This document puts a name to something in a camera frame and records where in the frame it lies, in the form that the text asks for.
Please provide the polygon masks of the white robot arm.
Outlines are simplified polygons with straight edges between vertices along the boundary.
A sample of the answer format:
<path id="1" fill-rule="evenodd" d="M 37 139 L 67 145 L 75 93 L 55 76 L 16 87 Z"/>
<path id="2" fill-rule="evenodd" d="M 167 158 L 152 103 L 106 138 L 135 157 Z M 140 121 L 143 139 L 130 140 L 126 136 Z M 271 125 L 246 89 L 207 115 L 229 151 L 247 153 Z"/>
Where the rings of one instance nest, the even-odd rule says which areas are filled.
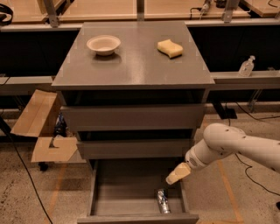
<path id="1" fill-rule="evenodd" d="M 213 161 L 239 153 L 274 172 L 280 172 L 280 142 L 273 139 L 248 136 L 243 130 L 221 123 L 208 125 L 203 138 L 186 154 L 165 179 L 172 185 L 191 173 L 201 170 Z"/>

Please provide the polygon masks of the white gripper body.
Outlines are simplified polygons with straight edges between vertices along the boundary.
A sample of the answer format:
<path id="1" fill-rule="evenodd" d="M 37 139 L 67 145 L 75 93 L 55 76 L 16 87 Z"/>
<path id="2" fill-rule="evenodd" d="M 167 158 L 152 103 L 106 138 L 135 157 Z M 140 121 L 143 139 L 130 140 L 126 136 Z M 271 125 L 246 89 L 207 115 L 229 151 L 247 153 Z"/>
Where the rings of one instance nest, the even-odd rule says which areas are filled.
<path id="1" fill-rule="evenodd" d="M 202 170 L 207 166 L 196 156 L 193 147 L 185 154 L 185 161 L 190 166 L 190 168 L 195 171 Z"/>

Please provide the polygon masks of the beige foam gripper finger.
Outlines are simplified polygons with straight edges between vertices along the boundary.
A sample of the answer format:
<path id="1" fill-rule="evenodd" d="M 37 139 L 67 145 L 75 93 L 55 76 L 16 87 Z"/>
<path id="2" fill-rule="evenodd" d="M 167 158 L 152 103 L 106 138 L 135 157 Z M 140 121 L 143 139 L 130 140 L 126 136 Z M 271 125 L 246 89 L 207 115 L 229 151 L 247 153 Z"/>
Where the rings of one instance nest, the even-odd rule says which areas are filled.
<path id="1" fill-rule="evenodd" d="M 180 163 L 176 168 L 166 177 L 166 182 L 169 185 L 176 183 L 191 173 L 191 168 L 187 163 Z"/>

